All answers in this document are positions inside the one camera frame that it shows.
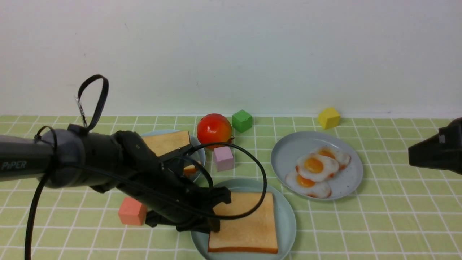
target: orange cube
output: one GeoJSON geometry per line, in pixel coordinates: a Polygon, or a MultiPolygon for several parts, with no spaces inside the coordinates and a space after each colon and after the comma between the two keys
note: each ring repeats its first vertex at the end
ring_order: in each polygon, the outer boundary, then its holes
{"type": "Polygon", "coordinates": [[[127,197],[119,209],[119,218],[124,225],[142,226],[146,218],[147,207],[138,200],[127,197]]]}

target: black strap loop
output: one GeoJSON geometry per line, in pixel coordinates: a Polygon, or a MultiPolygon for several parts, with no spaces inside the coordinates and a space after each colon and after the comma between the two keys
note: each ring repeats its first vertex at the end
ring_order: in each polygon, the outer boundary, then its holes
{"type": "MultiPolygon", "coordinates": [[[[79,88],[79,92],[77,94],[77,98],[80,99],[82,97],[82,94],[86,87],[93,83],[96,80],[103,79],[103,87],[101,89],[101,94],[99,95],[98,103],[95,108],[95,112],[93,114],[93,118],[91,119],[90,125],[87,126],[87,130],[90,131],[93,128],[95,128],[96,124],[99,121],[99,118],[101,117],[101,113],[103,112],[104,104],[106,103],[106,99],[108,97],[108,92],[109,92],[109,80],[103,77],[102,75],[93,75],[87,80],[82,83],[82,85],[79,88]]],[[[82,120],[84,121],[84,125],[86,125],[86,119],[85,115],[82,113],[82,120]]]]}
{"type": "Polygon", "coordinates": [[[50,129],[51,133],[53,134],[53,145],[52,145],[52,147],[53,147],[53,156],[56,156],[56,152],[57,152],[57,150],[58,150],[58,138],[57,138],[57,136],[56,136],[55,130],[54,130],[52,127],[47,126],[47,125],[46,125],[46,126],[42,126],[42,127],[37,131],[37,133],[35,134],[34,139],[35,139],[36,141],[42,141],[42,142],[49,143],[49,142],[47,142],[47,141],[42,140],[42,136],[40,135],[40,134],[42,133],[42,131],[45,130],[46,128],[50,129]]]}

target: yellow cube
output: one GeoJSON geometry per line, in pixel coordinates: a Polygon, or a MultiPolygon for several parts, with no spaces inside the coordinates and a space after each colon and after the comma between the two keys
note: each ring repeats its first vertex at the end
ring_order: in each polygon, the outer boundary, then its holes
{"type": "Polygon", "coordinates": [[[318,121],[324,129],[333,128],[339,125],[340,114],[333,107],[326,108],[319,114],[318,121]]]}

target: green checkered tablecloth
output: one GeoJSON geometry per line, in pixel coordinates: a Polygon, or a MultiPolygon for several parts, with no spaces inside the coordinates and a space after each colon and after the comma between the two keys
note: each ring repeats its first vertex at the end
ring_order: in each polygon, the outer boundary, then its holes
{"type": "MultiPolygon", "coordinates": [[[[200,117],[104,116],[95,131],[146,133],[189,130],[200,117]]],[[[254,127],[235,133],[235,144],[262,162],[268,182],[287,197],[297,217],[297,238],[286,259],[306,260],[455,260],[462,249],[462,176],[418,169],[407,161],[407,147],[430,137],[448,119],[344,118],[323,131],[315,118],[254,118],[254,127]],[[318,202],[286,190],[270,164],[276,142],[295,131],[323,131],[356,149],[364,164],[358,190],[343,199],[318,202]]],[[[66,128],[76,116],[1,116],[0,134],[32,138],[43,125],[66,128]]],[[[233,170],[216,172],[207,151],[206,168],[214,182],[231,178],[261,180],[257,166],[235,153],[233,170]]],[[[205,184],[203,178],[198,182],[205,184]]],[[[0,183],[0,259],[23,259],[26,216],[37,180],[0,183]]],[[[34,229],[33,259],[46,260],[195,260],[188,232],[172,227],[129,227],[117,211],[125,197],[117,190],[45,189],[34,229]]]]}

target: light blue plate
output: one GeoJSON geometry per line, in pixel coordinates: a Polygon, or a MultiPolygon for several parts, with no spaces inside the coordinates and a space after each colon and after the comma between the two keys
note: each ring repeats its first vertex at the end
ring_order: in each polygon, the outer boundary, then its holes
{"type": "MultiPolygon", "coordinates": [[[[225,186],[232,192],[261,192],[263,183],[250,179],[232,179],[220,182],[214,187],[225,186]]],[[[191,238],[199,253],[207,260],[281,260],[290,252],[297,233],[297,223],[295,214],[287,199],[274,189],[271,185],[267,186],[267,192],[274,196],[274,219],[276,221],[276,234],[278,237],[277,254],[264,253],[209,253],[208,234],[191,232],[191,238]]]]}
{"type": "MultiPolygon", "coordinates": [[[[149,132],[149,133],[142,134],[141,136],[158,136],[158,135],[163,135],[163,134],[168,134],[168,133],[173,133],[173,132],[179,132],[179,130],[170,130],[170,129],[155,130],[155,131],[152,131],[152,132],[149,132]]],[[[199,142],[199,140],[197,139],[197,137],[195,137],[195,136],[191,136],[190,140],[191,140],[191,144],[194,145],[194,146],[201,144],[199,142]]],[[[205,150],[203,148],[196,151],[195,153],[193,153],[191,155],[191,158],[193,158],[196,161],[200,161],[202,166],[205,167],[206,157],[205,157],[205,150]]],[[[196,181],[197,178],[200,176],[200,174],[201,174],[201,172],[198,171],[195,174],[191,175],[191,180],[196,181]]]]}
{"type": "Polygon", "coordinates": [[[354,192],[363,179],[363,163],[356,151],[343,140],[320,132],[301,131],[283,137],[271,152],[271,165],[279,181],[288,190],[312,200],[333,200],[345,197],[354,192]],[[332,195],[329,198],[313,198],[294,191],[286,184],[287,174],[295,170],[297,158],[322,146],[340,149],[351,156],[350,164],[335,178],[328,181],[332,195]]]}

